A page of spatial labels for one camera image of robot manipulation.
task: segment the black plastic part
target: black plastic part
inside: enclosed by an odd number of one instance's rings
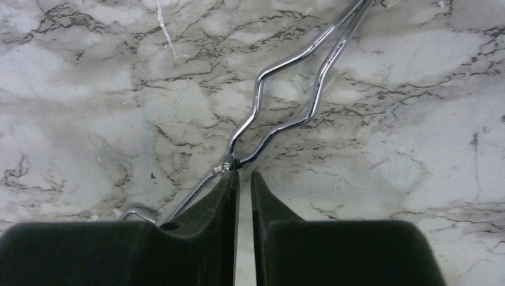
[[[259,286],[443,286],[424,236],[400,221],[306,222],[251,178]]]
[[[160,228],[25,223],[0,240],[0,285],[233,285],[238,173]]]

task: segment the hole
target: hole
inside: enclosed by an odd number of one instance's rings
[[[177,228],[180,228],[180,224],[175,222],[167,222],[160,226],[160,228],[164,231],[174,231]]]

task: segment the bolt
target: bolt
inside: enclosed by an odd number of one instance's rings
[[[230,171],[232,169],[232,165],[230,165],[230,163],[224,163],[222,166],[221,166],[221,169],[226,172],[226,171]]]

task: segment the chrome wire frame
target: chrome wire frame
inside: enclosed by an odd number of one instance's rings
[[[325,85],[326,75],[328,71],[333,67],[337,59],[342,54],[342,51],[346,47],[349,39],[352,37],[353,32],[361,23],[362,19],[368,12],[369,8],[372,6],[375,0],[354,0],[342,13],[340,13],[339,17],[329,23],[317,36],[306,45],[301,51],[296,54],[290,55],[289,57],[278,61],[271,66],[263,69],[254,82],[254,99],[252,101],[251,113],[247,117],[247,119],[241,124],[230,136],[228,140],[228,144],[225,152],[225,159],[223,164],[220,164],[210,170],[200,181],[199,183],[191,189],[189,194],[182,200],[182,202],[176,207],[174,212],[163,220],[163,223],[166,223],[172,220],[174,217],[183,212],[191,202],[196,198],[196,196],[202,191],[202,189],[215,177],[219,176],[219,170],[221,172],[228,171],[230,169],[225,168],[225,166],[230,166],[232,162],[230,160],[237,160],[238,166],[242,166],[244,164],[250,163],[258,158],[261,152],[270,144],[273,138],[282,133],[291,129],[299,128],[306,125],[310,122],[315,115],[317,114],[317,110],[319,109],[319,104],[321,102],[321,97],[323,94],[323,88]],[[302,62],[308,56],[313,54],[318,48],[320,48],[327,40],[330,38],[337,30],[340,28],[346,21],[349,21],[347,27],[344,28],[344,31],[338,42],[332,48],[331,52],[325,58],[323,64],[320,66],[319,71],[317,72],[316,81],[314,84],[313,96],[310,101],[310,106],[305,114],[300,117],[291,119],[285,123],[279,124],[272,128],[270,132],[263,138],[263,140],[256,146],[254,151],[245,156],[238,158],[235,154],[235,149],[239,138],[251,127],[251,125],[258,118],[261,111],[261,101],[263,98],[263,86],[265,81],[272,75],[281,72],[282,70],[287,69],[295,64]],[[152,219],[152,214],[149,211],[142,210],[139,208],[132,208],[125,212],[126,216],[123,214],[120,220],[125,219],[129,215],[136,215],[145,220],[150,221],[153,224],[156,224],[157,221]]]

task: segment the marble surface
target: marble surface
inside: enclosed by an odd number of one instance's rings
[[[220,161],[256,74],[346,4],[4,1],[0,229],[170,213]],[[316,119],[252,167],[305,219],[408,220],[447,285],[504,285],[504,14],[504,0],[377,1]],[[308,101],[329,48],[268,80],[241,153]],[[252,167],[237,285],[255,285]]]

